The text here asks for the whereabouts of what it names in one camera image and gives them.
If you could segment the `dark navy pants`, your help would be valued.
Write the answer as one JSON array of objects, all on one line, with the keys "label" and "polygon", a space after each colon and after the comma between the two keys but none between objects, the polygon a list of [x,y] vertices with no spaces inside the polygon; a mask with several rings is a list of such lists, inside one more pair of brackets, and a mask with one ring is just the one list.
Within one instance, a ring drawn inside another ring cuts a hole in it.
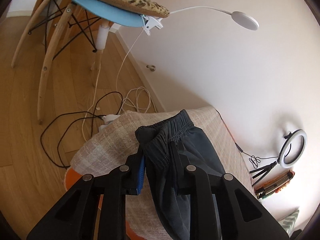
[{"label": "dark navy pants", "polygon": [[144,155],[146,175],[159,219],[172,239],[189,239],[190,197],[177,193],[184,175],[184,159],[207,174],[221,176],[225,169],[204,131],[186,110],[135,131]]}]

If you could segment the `black mini tripod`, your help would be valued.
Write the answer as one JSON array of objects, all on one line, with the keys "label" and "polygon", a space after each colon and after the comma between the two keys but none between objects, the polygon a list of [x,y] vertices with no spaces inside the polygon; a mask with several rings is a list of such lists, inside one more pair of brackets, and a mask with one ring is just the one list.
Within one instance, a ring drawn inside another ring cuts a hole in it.
[{"label": "black mini tripod", "polygon": [[271,164],[265,165],[263,167],[257,168],[255,170],[251,170],[249,173],[252,176],[252,179],[257,179],[252,186],[255,186],[259,183],[266,175],[270,173],[270,171],[278,164],[277,161],[272,162]]}]

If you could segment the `green white patterned pillow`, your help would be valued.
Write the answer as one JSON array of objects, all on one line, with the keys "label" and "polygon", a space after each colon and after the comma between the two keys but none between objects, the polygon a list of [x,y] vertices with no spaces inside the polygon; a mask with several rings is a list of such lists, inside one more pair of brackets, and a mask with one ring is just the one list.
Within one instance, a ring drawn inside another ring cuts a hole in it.
[{"label": "green white patterned pillow", "polygon": [[299,210],[296,210],[293,213],[287,215],[286,217],[278,221],[278,223],[281,225],[281,227],[286,231],[286,233],[289,236],[291,236],[291,233],[293,232],[293,228],[295,226],[298,215],[299,215]]}]

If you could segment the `beige plaid bed blanket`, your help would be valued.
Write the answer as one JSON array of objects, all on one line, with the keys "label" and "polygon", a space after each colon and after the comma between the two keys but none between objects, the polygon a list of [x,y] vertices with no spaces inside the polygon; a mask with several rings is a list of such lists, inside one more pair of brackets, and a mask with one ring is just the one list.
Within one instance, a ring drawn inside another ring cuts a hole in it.
[{"label": "beige plaid bed blanket", "polygon": [[139,196],[128,196],[126,220],[144,239],[188,239],[190,198],[175,189],[172,148],[208,174],[232,173],[253,191],[246,164],[217,110],[204,107],[169,113],[126,112],[78,150],[79,174],[108,174],[127,157],[144,156],[146,178]]}]

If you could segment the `white power strip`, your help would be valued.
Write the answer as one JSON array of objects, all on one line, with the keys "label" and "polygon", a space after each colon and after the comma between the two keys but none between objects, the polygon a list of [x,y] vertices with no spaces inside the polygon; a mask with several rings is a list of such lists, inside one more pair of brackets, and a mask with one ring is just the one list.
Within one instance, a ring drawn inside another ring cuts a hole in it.
[{"label": "white power strip", "polygon": [[103,129],[105,129],[108,125],[110,125],[114,120],[119,118],[120,115],[115,115],[115,114],[109,114],[109,115],[103,115],[102,119],[104,124],[99,126],[98,131],[101,132]]}]

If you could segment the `metal door stopper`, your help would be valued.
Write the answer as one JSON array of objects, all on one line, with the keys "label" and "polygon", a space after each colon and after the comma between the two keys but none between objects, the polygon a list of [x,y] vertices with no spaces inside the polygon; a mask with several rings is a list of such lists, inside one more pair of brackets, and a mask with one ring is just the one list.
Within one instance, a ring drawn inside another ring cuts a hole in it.
[{"label": "metal door stopper", "polygon": [[154,65],[147,65],[146,68],[148,68],[151,72],[154,72],[156,70],[156,67]]}]

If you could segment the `light blue chair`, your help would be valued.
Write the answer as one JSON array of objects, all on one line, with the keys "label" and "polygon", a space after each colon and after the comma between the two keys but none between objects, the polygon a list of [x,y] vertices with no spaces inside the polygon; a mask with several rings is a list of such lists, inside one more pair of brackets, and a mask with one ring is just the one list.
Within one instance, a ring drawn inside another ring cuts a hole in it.
[{"label": "light blue chair", "polygon": [[[28,33],[31,31],[31,26],[43,11],[43,9],[50,7],[51,1],[52,0],[43,0],[34,14],[31,16],[16,47],[14,57],[12,58],[11,62],[12,67],[15,66],[15,62],[17,60],[22,44]],[[98,30],[96,42],[93,42],[92,39],[89,39],[89,41],[92,42],[94,52],[96,53],[95,62],[91,68],[92,71],[95,71],[96,79],[99,79],[101,57],[110,30],[109,22],[115,22],[119,25],[124,25],[127,27],[142,27],[144,24],[144,20],[140,14],[134,14],[132,12],[120,9],[119,7],[114,7],[99,0],[71,0],[71,2],[66,7],[64,7],[63,9],[59,9],[58,11],[60,12],[60,19],[57,23],[56,29],[53,32],[50,42],[45,43],[46,52],[41,70],[37,100],[37,119],[39,124],[41,124],[44,119],[44,103],[46,97],[48,76],[52,67],[53,60],[59,55],[59,52],[56,50],[64,29],[66,28],[70,19],[73,19],[75,24],[80,28],[80,33],[86,33],[75,16],[75,11],[79,8],[92,12],[102,20]]]}]

